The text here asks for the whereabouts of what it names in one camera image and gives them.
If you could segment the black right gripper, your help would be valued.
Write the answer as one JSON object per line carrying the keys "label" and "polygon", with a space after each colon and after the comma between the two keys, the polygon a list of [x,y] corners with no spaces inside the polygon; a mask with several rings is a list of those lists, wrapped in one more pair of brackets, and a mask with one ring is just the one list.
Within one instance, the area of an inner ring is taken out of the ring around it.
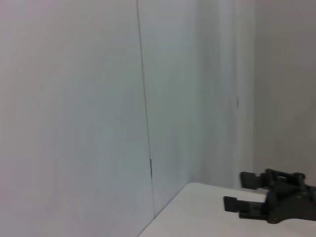
{"label": "black right gripper", "polygon": [[238,213],[240,219],[266,219],[270,224],[285,220],[316,220],[316,188],[305,183],[303,173],[285,173],[266,169],[260,175],[240,173],[242,188],[269,190],[265,200],[267,214],[262,202],[223,197],[226,212]]}

